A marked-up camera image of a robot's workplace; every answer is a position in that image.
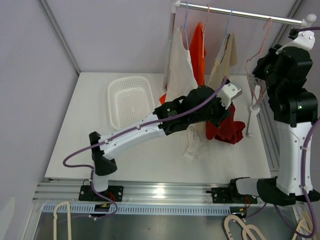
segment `blue hanger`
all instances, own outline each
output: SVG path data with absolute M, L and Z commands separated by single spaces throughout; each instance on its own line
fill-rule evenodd
M 225 45 L 225 41 L 226 39 L 230 36 L 230 34 L 228 34 L 228 28 L 229 28 L 229 21 L 230 21 L 230 17 L 232 15 L 232 12 L 236 10 L 235 8 L 233 8 L 229 14 L 229 17 L 228 17 L 228 21 L 226 22 L 226 26 L 225 26 L 225 30 L 224 30 L 224 39 L 223 39 L 223 42 L 222 42 L 222 45 L 220 47 L 220 50 L 219 50 L 219 53 L 218 53 L 218 57 L 220 56 L 221 54 L 221 51 L 222 51 L 222 48 L 223 46 Z
M 185 3 L 186 3 L 186 12 L 184 17 L 183 29 L 184 29 L 185 39 L 186 39 L 186 48 L 189 50 L 189 42 L 188 42 L 188 35 L 187 35 L 188 2 L 186 1 Z

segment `pink hanger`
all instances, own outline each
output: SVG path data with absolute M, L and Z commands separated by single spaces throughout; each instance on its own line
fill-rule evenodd
M 264 39 L 263 39 L 263 41 L 262 41 L 262 43 L 261 43 L 260 50 L 259 50 L 255 55 L 253 55 L 252 57 L 250 57 L 249 59 L 247 59 L 246 62 L 245 62 L 245 66 L 244 66 L 244 67 L 245 67 L 246 75 L 248 75 L 248 69 L 247 69 L 247 64 L 248 64 L 248 62 L 250 62 L 250 61 L 251 61 L 254 57 L 256 57 L 257 55 L 260 55 L 260 58 L 262 58 L 262 51 L 263 51 L 263 49 L 264 49 L 264 45 L 265 45 L 266 39 L 267 39 L 267 37 L 268 37 L 268 34 L 269 34 L 270 29 L 271 29 L 271 26 L 272 26 L 272 18 L 271 18 L 271 17 L 268 18 L 268 20 L 265 22 L 264 27 L 263 27 L 263 29 L 265 29 L 265 28 L 266 28 L 266 25 L 267 25 L 267 23 L 268 23 L 269 21 L 270 21 L 270 24 L 269 24 L 268 30 L 267 30 L 266 33 L 265 33 Z M 262 81 L 261 81 L 261 80 L 260 80 L 260 82 L 259 82 L 259 86 L 260 86 L 260 94 L 259 94 L 259 97 L 258 97 L 258 98 L 257 98 L 257 96 L 256 96 L 256 94 L 255 94 L 255 91 L 252 90 L 253 96 L 254 96 L 254 98 L 255 98 L 255 102 L 256 102 L 256 104 L 258 104 L 258 105 L 260 105 L 260 104 L 262 103 L 263 96 L 264 96 L 264 94 L 265 94 L 265 92 L 266 92 L 266 89 L 262 90 Z
M 207 6 L 208 6 L 208 12 L 206 13 L 205 23 L 202 28 L 202 57 L 203 58 L 205 57 L 205 31 L 206 31 L 206 25 L 207 25 L 209 13 L 210 13 L 209 4 L 207 4 Z

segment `wall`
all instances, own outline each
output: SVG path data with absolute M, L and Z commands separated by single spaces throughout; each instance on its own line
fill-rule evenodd
M 77 75 L 36 0 L 0 2 L 0 209 L 15 197 L 17 240 L 43 179 Z
M 191 0 L 193 4 L 287 16 L 294 0 Z M 165 64 L 170 0 L 48 0 L 64 36 L 83 72 L 163 73 Z M 184 22 L 186 9 L 178 8 L 176 26 Z M 189 10 L 188 39 L 204 11 Z M 224 39 L 227 15 L 210 13 L 205 33 L 206 72 L 211 72 Z M 260 48 L 265 22 L 233 16 L 230 31 L 237 41 L 239 63 L 234 73 L 245 73 L 245 61 Z M 275 23 L 266 46 L 274 40 L 281 24 Z
M 313 26 L 320 26 L 320 1 L 318 0 L 308 0 L 305 1 L 304 5 L 300 9 L 297 18 L 305 18 L 308 14 L 316 14 L 317 20 Z M 311 59 L 313 61 L 313 66 L 307 75 L 307 82 L 304 87 L 312 92 L 320 102 L 320 31 L 314 31 L 315 44 L 312 51 L 310 52 Z M 284 38 L 281 44 L 289 42 L 290 39 Z M 320 116 L 320 104 L 318 105 L 318 116 Z M 311 142 L 311 181 L 315 190 L 320 192 L 320 129 L 317 129 L 313 135 Z M 315 212 L 317 215 L 317 225 L 320 228 L 320 201 L 313 203 Z

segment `white basket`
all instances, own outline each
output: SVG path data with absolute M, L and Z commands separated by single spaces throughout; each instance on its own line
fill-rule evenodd
M 108 86 L 111 125 L 120 130 L 146 117 L 155 109 L 148 80 L 143 76 L 116 79 Z

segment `white table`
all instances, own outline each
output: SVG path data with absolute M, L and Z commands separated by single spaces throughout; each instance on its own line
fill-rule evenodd
M 151 73 L 89 73 L 80 74 L 71 102 L 65 115 L 46 178 L 87 179 L 87 168 L 66 168 L 62 162 L 69 154 L 90 145 L 89 134 L 114 132 L 110 124 L 107 88 L 111 81 L 139 75 L 149 80 L 155 105 L 160 97 L 163 74 Z M 242 87 L 242 95 L 233 101 L 234 119 L 247 124 L 248 105 L 251 102 L 249 85 L 245 76 L 232 76 Z M 181 146 L 184 133 L 153 139 L 128 149 L 116 159 L 118 170 L 110 175 L 113 181 L 143 181 L 160 183 L 227 184 L 238 177 L 269 178 L 270 170 L 263 141 L 254 118 L 254 137 L 244 137 L 231 145 L 217 140 L 208 141 L 209 157 L 189 160 L 183 157 Z M 71 165 L 93 164 L 91 151 L 71 158 Z

